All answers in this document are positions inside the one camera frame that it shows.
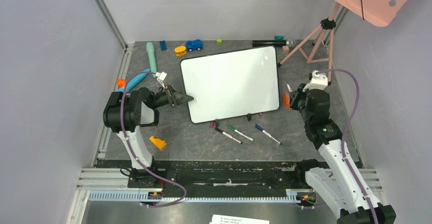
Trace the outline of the white whiteboard with black frame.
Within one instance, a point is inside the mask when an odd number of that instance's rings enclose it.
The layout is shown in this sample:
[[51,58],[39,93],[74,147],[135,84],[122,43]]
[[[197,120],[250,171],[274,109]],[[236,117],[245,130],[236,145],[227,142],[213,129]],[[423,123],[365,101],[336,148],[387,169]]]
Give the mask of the white whiteboard with black frame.
[[183,59],[179,63],[194,124],[274,111],[280,107],[273,46]]

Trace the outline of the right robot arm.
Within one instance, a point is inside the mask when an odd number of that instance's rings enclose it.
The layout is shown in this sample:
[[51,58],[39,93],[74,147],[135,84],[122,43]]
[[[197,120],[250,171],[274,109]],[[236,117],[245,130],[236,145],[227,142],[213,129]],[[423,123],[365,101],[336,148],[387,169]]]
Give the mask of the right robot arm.
[[330,95],[302,83],[290,94],[290,108],[300,112],[308,140],[332,171],[330,177],[316,159],[302,160],[294,169],[295,183],[312,187],[337,223],[394,223],[395,210],[372,192],[342,141],[341,130],[330,119]]

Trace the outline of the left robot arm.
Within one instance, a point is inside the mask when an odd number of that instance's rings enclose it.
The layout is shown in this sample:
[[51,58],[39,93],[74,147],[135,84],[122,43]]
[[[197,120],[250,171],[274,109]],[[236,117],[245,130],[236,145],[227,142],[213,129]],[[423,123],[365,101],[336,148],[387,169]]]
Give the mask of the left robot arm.
[[193,96],[179,92],[171,85],[161,88],[157,93],[145,87],[130,93],[111,93],[102,119],[105,127],[120,138],[130,157],[131,168],[127,170],[128,173],[120,170],[128,177],[129,188],[159,187],[164,182],[155,170],[154,157],[145,145],[141,128],[159,124],[159,107],[177,107],[193,100]]

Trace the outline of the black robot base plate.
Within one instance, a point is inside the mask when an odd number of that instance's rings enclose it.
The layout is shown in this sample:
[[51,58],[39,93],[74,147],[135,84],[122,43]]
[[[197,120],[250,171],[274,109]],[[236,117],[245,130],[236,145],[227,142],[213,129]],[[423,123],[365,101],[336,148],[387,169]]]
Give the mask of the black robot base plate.
[[122,168],[128,188],[148,189],[156,198],[265,198],[286,191],[311,193],[296,161],[155,160],[146,170]]

